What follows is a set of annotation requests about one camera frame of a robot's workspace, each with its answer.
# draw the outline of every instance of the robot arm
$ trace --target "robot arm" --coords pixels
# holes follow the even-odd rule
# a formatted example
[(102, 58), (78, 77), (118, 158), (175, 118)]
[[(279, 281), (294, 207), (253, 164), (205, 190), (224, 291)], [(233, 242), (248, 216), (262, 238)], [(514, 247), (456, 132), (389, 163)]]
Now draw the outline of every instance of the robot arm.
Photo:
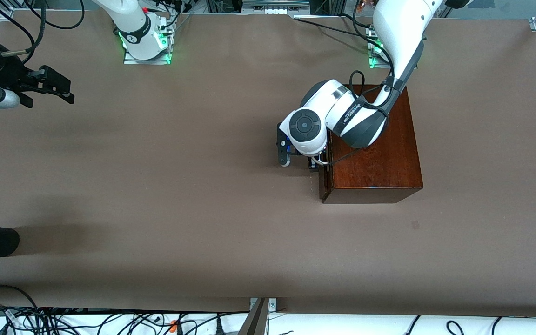
[(138, 0), (93, 0), (115, 22), (125, 49), (135, 59), (149, 60), (168, 47), (167, 19), (144, 13)]
[[(382, 89), (372, 104), (363, 97), (355, 99), (349, 89), (334, 79), (314, 85), (303, 98), (301, 108), (291, 112), (279, 125), (297, 152), (308, 157), (319, 155), (326, 146), (326, 129), (353, 148), (367, 147), (378, 138), (421, 57), (423, 31), (442, 2), (378, 2), (374, 28), (390, 56), (393, 72), (382, 82)], [(288, 165), (288, 161), (281, 161), (281, 165)]]
[(0, 44), (0, 109), (13, 108), (19, 104), (31, 108), (33, 100), (25, 92), (57, 95), (69, 104), (74, 103), (68, 78), (49, 66), (41, 66), (34, 71), (24, 66), (18, 56), (1, 55), (8, 51)]

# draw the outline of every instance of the brown table surface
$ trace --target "brown table surface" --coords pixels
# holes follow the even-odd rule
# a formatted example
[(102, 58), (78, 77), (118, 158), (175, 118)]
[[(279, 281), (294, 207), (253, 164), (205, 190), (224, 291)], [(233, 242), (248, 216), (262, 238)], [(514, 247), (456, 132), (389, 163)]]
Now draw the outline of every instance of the brown table surface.
[[(71, 24), (78, 13), (47, 15)], [(34, 34), (38, 19), (16, 18)], [(324, 22), (344, 27), (341, 19)], [(43, 306), (536, 315), (536, 33), (525, 20), (434, 20), (409, 82), (425, 188), (325, 205), (275, 127), (351, 71), (361, 40), (284, 15), (196, 15), (170, 66), (124, 66), (102, 11), (47, 27), (29, 63), (76, 104), (0, 111), (0, 283)], [(26, 47), (0, 24), (0, 42)], [(6, 303), (25, 303), (0, 291)]]

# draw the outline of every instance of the white surface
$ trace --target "white surface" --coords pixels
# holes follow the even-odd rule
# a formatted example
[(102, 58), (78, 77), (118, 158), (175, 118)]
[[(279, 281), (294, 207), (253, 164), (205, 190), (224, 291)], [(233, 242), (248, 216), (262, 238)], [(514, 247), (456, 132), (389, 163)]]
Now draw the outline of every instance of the white surface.
[[(94, 326), (100, 324), (108, 315), (76, 315), (64, 316), (62, 320), (72, 326)], [(177, 314), (165, 314), (165, 323), (177, 318)], [(184, 320), (202, 322), (215, 314), (190, 314)], [(246, 314), (223, 316), (222, 324), (225, 333), (238, 331), (245, 320)], [(414, 315), (335, 315), (335, 314), (270, 314), (268, 335), (282, 335), (293, 331), (292, 335), (403, 335), (415, 318)], [(474, 316), (422, 316), (416, 323), (411, 335), (449, 335), (446, 322), (455, 320), (464, 330), (465, 335), (489, 335), (494, 317)], [(116, 335), (128, 322), (132, 314), (110, 322), (102, 328), (101, 335)], [(0, 317), (0, 329), (5, 318)], [(186, 333), (192, 328), (193, 322), (183, 325)], [(216, 322), (208, 322), (198, 329), (198, 335), (214, 335)], [(81, 335), (96, 335), (98, 328), (80, 328)], [(17, 335), (31, 335), (30, 332), (18, 331)], [(149, 327), (138, 326), (134, 335), (153, 335)], [(536, 318), (503, 318), (496, 327), (496, 335), (533, 335), (536, 334)]]

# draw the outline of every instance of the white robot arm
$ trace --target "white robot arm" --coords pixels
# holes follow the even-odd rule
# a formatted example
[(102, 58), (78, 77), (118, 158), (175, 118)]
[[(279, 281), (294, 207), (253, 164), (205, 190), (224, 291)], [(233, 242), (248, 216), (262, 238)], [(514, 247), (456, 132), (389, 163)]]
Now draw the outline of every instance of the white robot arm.
[(138, 0), (93, 1), (113, 19), (125, 48), (135, 59), (152, 59), (168, 47), (164, 38), (168, 33), (167, 19), (144, 13)]
[[(468, 0), (453, 7), (463, 7)], [(375, 6), (374, 28), (391, 60), (391, 74), (382, 83), (376, 100), (369, 104), (334, 79), (317, 83), (308, 91), (301, 108), (291, 112), (279, 125), (296, 152), (308, 157), (319, 155), (326, 146), (326, 129), (353, 148), (370, 146), (382, 133), (388, 114), (402, 93), (423, 52), (423, 31), (443, 0), (380, 0)], [(283, 166), (289, 158), (281, 153)]]

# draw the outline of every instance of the brown wooden box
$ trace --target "brown wooden box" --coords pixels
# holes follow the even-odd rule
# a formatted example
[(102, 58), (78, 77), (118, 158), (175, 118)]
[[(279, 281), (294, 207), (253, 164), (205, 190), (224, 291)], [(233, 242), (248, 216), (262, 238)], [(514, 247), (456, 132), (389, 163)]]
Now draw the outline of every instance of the brown wooden box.
[[(360, 87), (355, 85), (356, 93)], [(374, 101), (378, 90), (366, 95)], [(328, 161), (351, 152), (338, 136), (328, 140)], [(368, 148), (320, 169), (323, 203), (397, 203), (423, 188), (407, 90), (389, 114), (388, 128)]]

